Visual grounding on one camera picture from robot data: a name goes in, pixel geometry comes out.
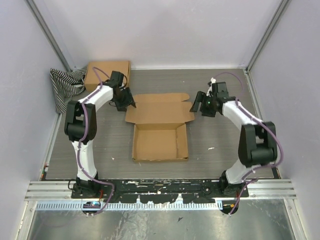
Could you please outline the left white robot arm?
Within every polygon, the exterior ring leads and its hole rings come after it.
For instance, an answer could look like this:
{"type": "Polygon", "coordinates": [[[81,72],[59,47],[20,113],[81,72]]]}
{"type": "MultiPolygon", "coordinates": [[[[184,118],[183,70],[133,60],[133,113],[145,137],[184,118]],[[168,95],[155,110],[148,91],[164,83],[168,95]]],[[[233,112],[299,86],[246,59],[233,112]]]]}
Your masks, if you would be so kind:
{"type": "Polygon", "coordinates": [[[127,107],[136,107],[128,78],[119,71],[112,71],[103,81],[93,68],[99,84],[96,89],[80,100],[71,100],[67,104],[64,133],[72,143],[75,151],[77,175],[72,192],[81,197],[96,198],[106,182],[99,180],[94,163],[93,141],[97,134],[97,111],[106,103],[114,103],[117,111],[125,112],[127,107]]]}

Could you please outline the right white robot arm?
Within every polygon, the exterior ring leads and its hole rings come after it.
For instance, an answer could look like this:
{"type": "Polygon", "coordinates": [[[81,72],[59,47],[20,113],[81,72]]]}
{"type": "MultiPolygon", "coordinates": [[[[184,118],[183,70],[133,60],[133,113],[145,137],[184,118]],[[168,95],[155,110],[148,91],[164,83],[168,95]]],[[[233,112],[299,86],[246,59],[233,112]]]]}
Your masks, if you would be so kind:
{"type": "Polygon", "coordinates": [[[238,159],[219,178],[218,189],[223,196],[232,197],[249,175],[277,160],[275,124],[263,122],[245,109],[238,98],[229,95],[225,82],[211,78],[208,90],[197,92],[189,111],[200,111],[202,116],[211,118],[220,113],[240,130],[238,159]]]}

